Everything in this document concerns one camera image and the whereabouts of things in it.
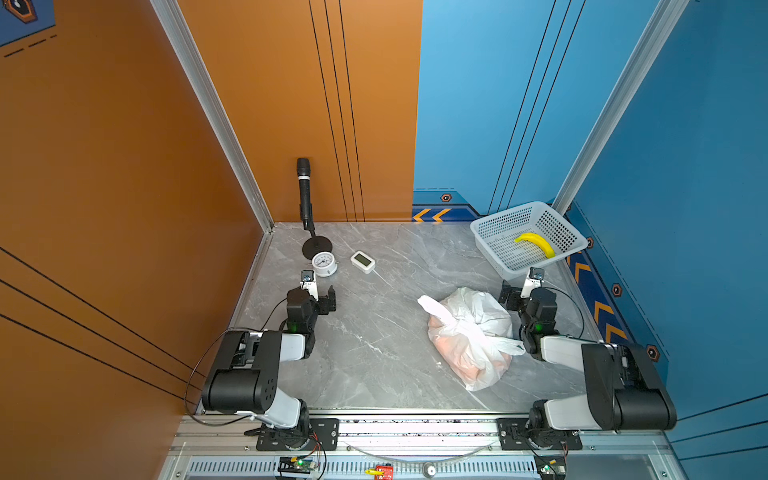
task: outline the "black stripe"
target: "black stripe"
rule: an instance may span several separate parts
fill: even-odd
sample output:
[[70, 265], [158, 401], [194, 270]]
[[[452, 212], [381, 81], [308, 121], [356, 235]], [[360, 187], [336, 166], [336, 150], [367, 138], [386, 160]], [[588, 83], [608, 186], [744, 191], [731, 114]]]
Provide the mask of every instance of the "black stripe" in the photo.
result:
[[11, 44], [11, 43], [13, 43], [14, 41], [19, 41], [19, 40], [21, 40], [22, 38], [31, 37], [32, 35], [36, 35], [36, 34], [40, 33], [41, 31], [46, 31], [46, 30], [48, 30], [48, 29], [50, 29], [50, 28], [53, 28], [53, 27], [55, 27], [55, 26], [56, 26], [56, 24], [53, 24], [53, 25], [51, 25], [50, 27], [45, 27], [45, 28], [43, 28], [42, 30], [34, 31], [34, 32], [32, 32], [32, 33], [28, 33], [28, 34], [24, 35], [23, 37], [17, 37], [17, 38], [14, 38], [13, 40], [11, 40], [11, 41], [7, 41], [6, 43], [4, 43], [4, 44], [0, 45], [0, 47], [5, 47], [6, 45], [10, 45], [10, 44]]
[[520, 175], [522, 175], [523, 168], [525, 168], [525, 161], [528, 159], [528, 154], [531, 153], [531, 146], [533, 145], [533, 140], [535, 140], [536, 138], [536, 133], [538, 132], [538, 126], [541, 125], [541, 119], [544, 117], [544, 112], [547, 110], [547, 105], [549, 104], [549, 97], [552, 95], [552, 90], [554, 90], [554, 83], [558, 81], [560, 68], [563, 66], [565, 55], [568, 53], [568, 47], [571, 46], [571, 40], [573, 40], [574, 33], [576, 32], [576, 27], [578, 25], [578, 21], [579, 19], [581, 19], [581, 13], [584, 11], [584, 5], [586, 4], [587, 4], [587, 0], [584, 0], [584, 3], [581, 4], [581, 10], [578, 11], [578, 17], [576, 17], [576, 23], [574, 23], [574, 29], [571, 30], [571, 37], [568, 39], [568, 43], [565, 45], [563, 58], [560, 59], [560, 64], [558, 65], [558, 71], [554, 74], [554, 80], [552, 80], [552, 86], [549, 88], [549, 93], [547, 94], [547, 101], [544, 102], [544, 107], [541, 109], [541, 116], [539, 116], [538, 123], [536, 124], [536, 129], [533, 131], [533, 137], [531, 137], [531, 143], [528, 144], [528, 149], [525, 152], [525, 157], [523, 157], [523, 163], [522, 165], [520, 165], [520, 171], [518, 172], [517, 180], [515, 180], [515, 186], [512, 188], [512, 193], [509, 194], [509, 200], [507, 201], [507, 208], [509, 208], [509, 205], [512, 203], [512, 197], [515, 195], [515, 190], [518, 187], [518, 182], [520, 181]]
[[496, 190], [498, 189], [498, 183], [502, 180], [502, 173], [504, 173], [504, 166], [507, 163], [507, 156], [509, 155], [509, 148], [512, 146], [512, 139], [515, 138], [515, 131], [518, 129], [518, 122], [520, 121], [520, 113], [523, 111], [523, 105], [525, 104], [525, 98], [528, 96], [528, 89], [531, 87], [531, 80], [533, 79], [533, 72], [536, 70], [536, 64], [538, 63], [538, 56], [541, 53], [541, 46], [544, 45], [544, 38], [547, 36], [547, 30], [549, 29], [549, 22], [552, 20], [552, 12], [554, 12], [554, 4], [557, 0], [552, 2], [552, 8], [549, 11], [549, 18], [547, 18], [547, 25], [544, 27], [544, 33], [541, 34], [541, 42], [538, 44], [538, 51], [536, 51], [536, 59], [533, 61], [533, 67], [531, 67], [531, 75], [528, 77], [528, 84], [525, 85], [525, 93], [523, 99], [520, 101], [520, 109], [518, 110], [518, 116], [515, 119], [515, 126], [512, 128], [512, 135], [509, 136], [509, 143], [507, 144], [507, 151], [504, 154], [504, 161], [502, 161], [502, 167], [498, 169], [498, 178], [496, 179], [496, 186], [493, 189], [493, 195], [491, 195], [491, 203], [488, 204], [488, 215], [491, 214], [491, 207], [493, 206], [493, 199], [496, 197]]
[[538, 103], [538, 96], [541, 93], [541, 87], [544, 86], [544, 80], [547, 78], [547, 71], [549, 71], [549, 64], [552, 62], [552, 57], [554, 56], [554, 50], [558, 46], [558, 40], [560, 40], [560, 34], [563, 31], [563, 26], [565, 25], [565, 19], [568, 17], [568, 11], [571, 10], [571, 3], [573, 0], [568, 0], [568, 7], [565, 9], [565, 15], [563, 15], [563, 21], [560, 24], [560, 29], [558, 30], [558, 35], [554, 38], [554, 44], [552, 45], [552, 51], [549, 52], [549, 60], [547, 60], [547, 67], [544, 69], [544, 74], [541, 76], [541, 83], [538, 84], [538, 91], [536, 92], [536, 98], [533, 100], [533, 106], [531, 107], [531, 113], [528, 116], [528, 121], [525, 122], [525, 129], [523, 130], [523, 135], [520, 137], [520, 144], [518, 145], [518, 151], [515, 153], [515, 160], [512, 162], [512, 168], [509, 169], [509, 175], [507, 176], [507, 183], [504, 184], [504, 190], [502, 191], [502, 195], [498, 199], [498, 207], [497, 210], [502, 209], [502, 201], [504, 200], [504, 194], [507, 193], [507, 187], [509, 186], [509, 181], [512, 179], [512, 172], [515, 171], [515, 164], [518, 163], [518, 155], [520, 155], [520, 148], [523, 145], [523, 140], [525, 139], [525, 134], [528, 133], [528, 126], [531, 124], [531, 118], [533, 117], [533, 112], [536, 109], [536, 104]]
[[[150, 364], [150, 365], [152, 365], [153, 367], [156, 367], [156, 368], [158, 368], [158, 369], [160, 369], [160, 370], [162, 370], [162, 371], [166, 372], [168, 375], [170, 375], [170, 376], [172, 376], [172, 377], [174, 377], [174, 378], [176, 378], [176, 379], [180, 380], [181, 382], [183, 382], [183, 383], [185, 383], [185, 384], [187, 383], [187, 380], [185, 380], [185, 379], [182, 379], [181, 377], [174, 375], [173, 373], [171, 373], [171, 372], [167, 371], [166, 369], [164, 369], [163, 367], [161, 367], [161, 366], [157, 365], [156, 363], [152, 363], [152, 362], [150, 362], [149, 360], [145, 359], [143, 356], [141, 356], [141, 355], [138, 355], [137, 353], [134, 353], [134, 352], [130, 351], [129, 349], [125, 348], [124, 346], [120, 345], [119, 343], [117, 343], [117, 342], [115, 342], [115, 341], [113, 341], [113, 340], [111, 340], [111, 339], [107, 338], [106, 336], [103, 336], [103, 335], [101, 335], [99, 332], [96, 332], [95, 330], [93, 330], [93, 329], [91, 329], [91, 328], [89, 328], [89, 327], [87, 327], [87, 326], [83, 325], [82, 323], [80, 323], [80, 322], [78, 322], [77, 320], [75, 320], [75, 319], [71, 318], [70, 316], [67, 316], [67, 315], [63, 314], [62, 312], [59, 312], [58, 310], [56, 310], [56, 309], [55, 309], [55, 308], [53, 308], [52, 306], [50, 306], [50, 305], [47, 305], [46, 303], [43, 303], [41, 300], [38, 300], [38, 299], [34, 298], [34, 297], [33, 297], [32, 295], [30, 295], [29, 293], [26, 293], [26, 292], [24, 292], [24, 291], [22, 291], [22, 290], [20, 290], [20, 289], [16, 288], [15, 286], [11, 285], [10, 283], [6, 282], [5, 280], [3, 280], [3, 279], [0, 279], [0, 283], [2, 283], [3, 285], [5, 285], [5, 286], [7, 286], [7, 287], [10, 287], [10, 288], [12, 288], [12, 289], [13, 289], [13, 290], [15, 290], [16, 292], [19, 292], [21, 295], [23, 295], [23, 296], [26, 296], [27, 298], [29, 298], [29, 299], [30, 299], [30, 300], [32, 300], [33, 302], [36, 302], [37, 304], [44, 306], [44, 307], [45, 307], [45, 308], [47, 308], [48, 310], [51, 310], [53, 313], [56, 313], [56, 314], [58, 314], [59, 316], [62, 316], [62, 317], [64, 317], [65, 319], [69, 320], [70, 322], [74, 323], [75, 325], [77, 325], [77, 326], [80, 326], [80, 327], [82, 327], [82, 328], [86, 329], [88, 332], [91, 332], [91, 333], [93, 333], [93, 334], [94, 334], [94, 335], [96, 335], [97, 337], [99, 337], [99, 338], [101, 338], [101, 339], [104, 339], [104, 340], [107, 340], [109, 343], [111, 343], [112, 345], [116, 346], [117, 348], [119, 348], [119, 349], [122, 349], [122, 350], [124, 350], [125, 352], [128, 352], [128, 353], [130, 353], [131, 355], [133, 355], [133, 356], [135, 356], [135, 357], [137, 357], [137, 358], [139, 358], [139, 359], [142, 359], [142, 360], [144, 360], [146, 363], [149, 363], [149, 364]], [[201, 388], [199, 388], [199, 387], [197, 387], [197, 386], [195, 386], [195, 385], [192, 385], [192, 386], [193, 386], [194, 388], [198, 389], [198, 390], [201, 390]]]
[[18, 49], [17, 51], [12, 51], [11, 53], [9, 53], [9, 54], [7, 54], [7, 55], [3, 55], [2, 57], [3, 57], [3, 58], [8, 58], [8, 57], [10, 57], [11, 55], [15, 55], [15, 54], [19, 53], [20, 51], [24, 51], [24, 49], [23, 49], [23, 48], [20, 48], [20, 49]]
[[754, 427], [756, 425], [762, 425], [763, 423], [768, 423], [768, 420], [763, 420], [762, 422], [754, 422], [754, 423], [750, 423], [750, 424], [742, 425], [738, 427], [731, 427], [729, 429], [718, 430], [716, 432], [702, 433], [701, 435], [694, 435], [692, 437], [687, 437], [685, 439], [673, 440], [670, 443], [685, 442], [686, 440], [700, 439], [701, 437], [708, 437], [710, 435], [716, 435], [718, 433], [732, 432], [733, 430], [746, 429], [749, 427]]
[[341, 199], [344, 202], [344, 215], [349, 222], [349, 215], [346, 212], [346, 198], [344, 197], [344, 183], [341, 180], [341, 167], [339, 166], [339, 152], [336, 151], [336, 137], [333, 135], [333, 122], [331, 121], [331, 106], [328, 103], [328, 91], [326, 90], [326, 78], [323, 75], [323, 60], [320, 59], [320, 43], [317, 41], [317, 28], [315, 27], [315, 15], [312, 13], [312, 0], [306, 0], [310, 6], [310, 18], [312, 19], [312, 30], [315, 32], [315, 46], [317, 47], [317, 61], [320, 65], [320, 78], [323, 80], [323, 93], [326, 95], [326, 109], [328, 110], [328, 124], [331, 127], [331, 140], [333, 141], [333, 153], [336, 155], [336, 169], [339, 171], [339, 186], [341, 187]]
[[716, 412], [717, 410], [727, 409], [728, 407], [732, 407], [734, 405], [741, 405], [742, 403], [747, 403], [747, 402], [751, 402], [753, 400], [762, 399], [765, 396], [768, 396], [768, 393], [764, 393], [762, 395], [754, 396], [751, 399], [740, 400], [738, 402], [729, 403], [728, 405], [723, 405], [721, 407], [717, 407], [715, 409], [707, 410], [705, 412], [694, 413], [693, 415], [689, 415], [687, 417], [683, 417], [682, 419], [677, 419], [677, 421], [678, 422], [682, 422], [683, 420], [692, 419], [693, 417], [698, 417], [699, 415], [704, 415], [706, 413]]
[[362, 207], [362, 221], [366, 221], [366, 202], [362, 195], [362, 175], [360, 174], [360, 155], [357, 149], [357, 130], [355, 129], [355, 109], [352, 106], [352, 82], [349, 80], [349, 59], [346, 57], [346, 36], [344, 35], [344, 15], [341, 11], [339, 0], [339, 18], [341, 19], [341, 39], [344, 44], [344, 62], [346, 63], [346, 85], [349, 87], [349, 111], [352, 113], [352, 136], [355, 138], [355, 160], [357, 162], [357, 180], [360, 185], [360, 206]]
[[[38, 269], [34, 268], [34, 267], [33, 267], [32, 265], [30, 265], [29, 263], [26, 263], [24, 260], [20, 259], [19, 257], [17, 257], [16, 255], [14, 255], [13, 253], [11, 253], [11, 252], [7, 251], [5, 248], [3, 248], [3, 247], [0, 247], [0, 251], [2, 251], [3, 253], [5, 253], [6, 255], [8, 255], [9, 257], [11, 257], [11, 258], [13, 258], [14, 260], [16, 260], [16, 261], [17, 261], [17, 262], [19, 262], [21, 265], [24, 265], [24, 266], [26, 266], [27, 268], [29, 268], [30, 270], [32, 270], [33, 272], [37, 273], [39, 276], [42, 276], [42, 277], [43, 277], [43, 278], [45, 278], [47, 281], [49, 281], [49, 282], [53, 283], [54, 285], [56, 285], [56, 286], [57, 286], [57, 287], [59, 287], [60, 289], [64, 290], [66, 293], [69, 293], [69, 294], [70, 294], [70, 295], [72, 295], [74, 298], [76, 298], [76, 299], [80, 300], [82, 303], [85, 303], [86, 305], [88, 305], [89, 307], [91, 307], [93, 310], [96, 310], [97, 312], [99, 312], [101, 315], [104, 315], [104, 316], [106, 316], [108, 319], [112, 320], [113, 322], [115, 322], [115, 323], [116, 323], [116, 324], [118, 324], [119, 326], [123, 327], [123, 328], [124, 328], [124, 329], [126, 329], [127, 331], [129, 331], [129, 332], [133, 333], [135, 336], [139, 337], [139, 338], [140, 338], [140, 339], [142, 339], [143, 341], [145, 341], [145, 342], [149, 343], [149, 344], [150, 344], [150, 345], [152, 345], [154, 348], [156, 348], [156, 349], [160, 350], [162, 353], [165, 353], [165, 354], [166, 354], [166, 355], [168, 355], [170, 358], [172, 358], [172, 359], [176, 360], [177, 362], [179, 362], [181, 365], [184, 365], [184, 366], [186, 366], [188, 369], [192, 370], [192, 367], [191, 367], [191, 366], [187, 365], [186, 363], [184, 363], [184, 362], [182, 362], [181, 360], [179, 360], [177, 357], [175, 357], [175, 356], [171, 355], [170, 353], [166, 352], [165, 350], [163, 350], [163, 349], [162, 349], [162, 348], [160, 348], [159, 346], [157, 346], [157, 345], [155, 345], [154, 343], [150, 342], [149, 340], [147, 340], [147, 339], [146, 339], [146, 338], [144, 338], [143, 336], [139, 335], [138, 333], [136, 333], [136, 332], [135, 332], [135, 331], [133, 331], [132, 329], [128, 328], [128, 327], [127, 327], [127, 326], [125, 326], [124, 324], [122, 324], [122, 323], [118, 322], [118, 321], [117, 321], [117, 320], [115, 320], [113, 317], [111, 317], [111, 316], [107, 315], [107, 314], [106, 314], [106, 313], [105, 313], [103, 310], [100, 310], [100, 309], [96, 308], [96, 307], [95, 307], [95, 306], [93, 306], [91, 303], [87, 302], [87, 301], [86, 301], [86, 300], [85, 300], [83, 297], [81, 297], [81, 296], [79, 296], [79, 295], [76, 295], [76, 294], [75, 294], [75, 293], [73, 293], [71, 290], [69, 290], [69, 289], [67, 289], [65, 286], [61, 285], [61, 284], [60, 284], [59, 282], [57, 282], [56, 280], [53, 280], [53, 279], [52, 279], [51, 277], [49, 277], [48, 275], [45, 275], [43, 272], [41, 272], [40, 270], [38, 270]], [[199, 373], [199, 372], [196, 372], [196, 373], [197, 373], [199, 376], [201, 376], [201, 377], [205, 378], [205, 375], [203, 375], [202, 373]]]
[[331, 44], [331, 61], [333, 62], [333, 79], [336, 81], [336, 99], [339, 101], [339, 118], [341, 119], [341, 135], [344, 138], [344, 153], [346, 154], [346, 173], [349, 175], [349, 191], [352, 193], [352, 210], [357, 221], [357, 204], [355, 202], [355, 189], [352, 188], [352, 167], [349, 165], [349, 149], [346, 147], [346, 130], [344, 128], [344, 113], [341, 111], [341, 94], [339, 93], [339, 76], [336, 74], [336, 56], [333, 54], [333, 39], [331, 38], [331, 21], [328, 18], [328, 2], [323, 0], [326, 6], [326, 24], [328, 25], [328, 41]]
[[19, 321], [17, 321], [17, 320], [14, 320], [14, 319], [12, 319], [10, 316], [7, 316], [7, 315], [3, 315], [2, 313], [0, 313], [0, 317], [2, 317], [2, 318], [4, 318], [4, 319], [8, 320], [8, 321], [9, 321], [9, 322], [11, 322], [11, 323], [15, 323], [16, 325], [18, 325], [18, 326], [20, 326], [20, 327], [26, 328], [26, 329], [27, 329], [27, 330], [29, 330], [30, 332], [33, 332], [33, 333], [37, 333], [39, 336], [43, 336], [43, 337], [45, 337], [45, 338], [47, 338], [47, 339], [51, 340], [52, 342], [56, 342], [56, 343], [58, 343], [58, 344], [59, 344], [59, 345], [61, 345], [61, 346], [65, 346], [65, 347], [67, 347], [68, 349], [70, 349], [70, 350], [73, 350], [73, 351], [75, 351], [75, 352], [77, 352], [77, 353], [79, 353], [79, 354], [81, 354], [81, 355], [83, 355], [83, 356], [87, 356], [89, 359], [92, 359], [92, 360], [96, 360], [96, 361], [97, 361], [97, 362], [99, 362], [101, 365], [105, 365], [105, 366], [108, 366], [108, 367], [109, 367], [109, 368], [111, 368], [111, 369], [114, 369], [114, 370], [117, 370], [118, 372], [124, 373], [125, 375], [128, 375], [128, 376], [130, 376], [131, 378], [138, 380], [139, 382], [142, 382], [142, 383], [146, 383], [147, 385], [149, 385], [149, 386], [152, 386], [152, 387], [154, 387], [154, 388], [156, 388], [156, 389], [158, 389], [158, 390], [160, 390], [160, 391], [162, 391], [162, 392], [166, 392], [168, 395], [174, 396], [174, 397], [176, 397], [176, 398], [177, 398], [177, 399], [179, 399], [179, 400], [184, 400], [183, 398], [181, 398], [180, 396], [176, 395], [175, 393], [169, 392], [169, 391], [167, 391], [166, 389], [164, 389], [164, 388], [162, 388], [162, 387], [159, 387], [159, 386], [157, 386], [157, 385], [155, 385], [155, 384], [153, 384], [153, 383], [150, 383], [150, 382], [148, 382], [147, 380], [141, 379], [141, 378], [137, 377], [136, 375], [134, 375], [134, 374], [132, 374], [132, 373], [128, 373], [128, 372], [126, 372], [126, 371], [125, 371], [125, 370], [123, 370], [123, 369], [119, 369], [118, 367], [116, 367], [116, 366], [114, 366], [114, 365], [111, 365], [110, 363], [106, 363], [104, 360], [100, 360], [100, 359], [97, 359], [97, 358], [96, 358], [95, 356], [93, 356], [93, 355], [88, 355], [86, 352], [83, 352], [82, 350], [76, 349], [76, 348], [74, 348], [73, 346], [67, 345], [66, 343], [62, 342], [61, 340], [56, 340], [56, 339], [55, 339], [55, 338], [53, 338], [52, 336], [46, 335], [46, 334], [44, 334], [43, 332], [41, 332], [41, 331], [39, 331], [39, 330], [36, 330], [36, 329], [33, 329], [33, 328], [32, 328], [32, 327], [30, 327], [30, 326], [26, 326], [24, 323], [21, 323], [21, 322], [19, 322]]
[[768, 445], [761, 445], [759, 447], [751, 447], [749, 449], [730, 450], [728, 452], [710, 453], [710, 454], [707, 454], [707, 455], [696, 455], [695, 457], [680, 458], [680, 461], [683, 462], [685, 460], [694, 460], [696, 458], [717, 457], [718, 455], [728, 455], [729, 453], [752, 452], [753, 450], [762, 450], [762, 449], [768, 449]]

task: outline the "round microphone base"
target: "round microphone base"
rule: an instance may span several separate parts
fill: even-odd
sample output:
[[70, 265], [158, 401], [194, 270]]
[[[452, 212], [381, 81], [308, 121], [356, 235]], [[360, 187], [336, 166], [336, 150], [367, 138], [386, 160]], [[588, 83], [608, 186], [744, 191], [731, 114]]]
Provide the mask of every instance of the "round microphone base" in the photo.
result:
[[320, 252], [329, 252], [331, 250], [333, 250], [333, 244], [325, 237], [309, 238], [301, 247], [301, 253], [303, 253], [308, 260], [311, 260]]

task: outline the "banana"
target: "banana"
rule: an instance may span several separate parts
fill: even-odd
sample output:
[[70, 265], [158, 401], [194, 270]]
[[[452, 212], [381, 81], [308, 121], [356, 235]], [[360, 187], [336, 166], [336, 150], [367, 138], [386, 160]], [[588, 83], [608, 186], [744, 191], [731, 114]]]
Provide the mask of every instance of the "banana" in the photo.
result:
[[535, 246], [541, 248], [541, 251], [544, 252], [544, 255], [546, 255], [547, 258], [554, 257], [554, 250], [552, 249], [552, 246], [541, 235], [536, 233], [523, 233], [520, 237], [515, 239], [515, 243], [519, 241], [531, 242]]

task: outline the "orange wall panel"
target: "orange wall panel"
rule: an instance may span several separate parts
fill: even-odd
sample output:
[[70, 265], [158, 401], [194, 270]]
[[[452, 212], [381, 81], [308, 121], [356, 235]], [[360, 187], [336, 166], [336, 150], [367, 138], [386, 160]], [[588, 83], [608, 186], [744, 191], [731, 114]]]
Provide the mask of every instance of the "orange wall panel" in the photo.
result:
[[256, 0], [184, 17], [275, 221], [410, 218], [421, 0]]
[[307, 1], [179, 4], [275, 221], [299, 220], [298, 157], [316, 220], [346, 221]]
[[262, 231], [150, 2], [55, 20], [0, 47], [3, 473], [151, 479]]
[[410, 221], [422, 2], [343, 0], [339, 5], [366, 220]]

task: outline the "aluminum frame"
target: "aluminum frame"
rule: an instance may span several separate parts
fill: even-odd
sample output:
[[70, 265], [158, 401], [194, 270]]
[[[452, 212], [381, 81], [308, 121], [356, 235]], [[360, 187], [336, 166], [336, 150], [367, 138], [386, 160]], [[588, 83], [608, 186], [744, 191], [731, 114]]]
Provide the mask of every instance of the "aluminum frame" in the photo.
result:
[[243, 189], [243, 193], [248, 199], [253, 214], [264, 233], [271, 233], [275, 224], [272, 215], [266, 207], [266, 201], [259, 190], [259, 185], [256, 183], [248, 160], [245, 158], [243, 148], [237, 140], [237, 135], [227, 112], [224, 110], [219, 94], [216, 92], [214, 82], [208, 74], [203, 57], [197, 50], [197, 44], [195, 44], [192, 32], [187, 26], [187, 21], [184, 20], [184, 14], [182, 14], [178, 2], [176, 0], [150, 0], [150, 2], [157, 18], [163, 25], [165, 35], [179, 58], [184, 73], [187, 74], [195, 95], [197, 95], [197, 100], [203, 107], [205, 116], [213, 128], [222, 150], [230, 162], [232, 171], [240, 183], [240, 188]]
[[[436, 455], [453, 457], [482, 448], [474, 456], [485, 460], [502, 456], [525, 458], [531, 454], [526, 450], [504, 451], [498, 440], [496, 419], [527, 417], [522, 414], [461, 410], [452, 413], [439, 410], [414, 410], [412, 413], [397, 410], [311, 410], [310, 414], [333, 415], [339, 419], [339, 448], [327, 452], [329, 460], [350, 456], [361, 460], [368, 458], [360, 450], [374, 455], [413, 458]], [[236, 418], [235, 415], [209, 417], [221, 420]], [[248, 460], [254, 456], [269, 458], [280, 455], [279, 452], [257, 451], [257, 439], [243, 436], [243, 431], [257, 426], [259, 422], [243, 421], [211, 429], [185, 416], [159, 479], [186, 477], [191, 460], [202, 456], [239, 456]], [[569, 452], [569, 457], [647, 455], [658, 478], [685, 479], [663, 432], [581, 432], [580, 436], [584, 448]], [[542, 450], [538, 454], [549, 455], [549, 452]]]
[[688, 2], [689, 0], [660, 0], [656, 5], [648, 25], [645, 26], [640, 40], [637, 41], [632, 55], [616, 81], [611, 96], [605, 102], [598, 120], [554, 199], [552, 208], [560, 215], [565, 213], [576, 197]]

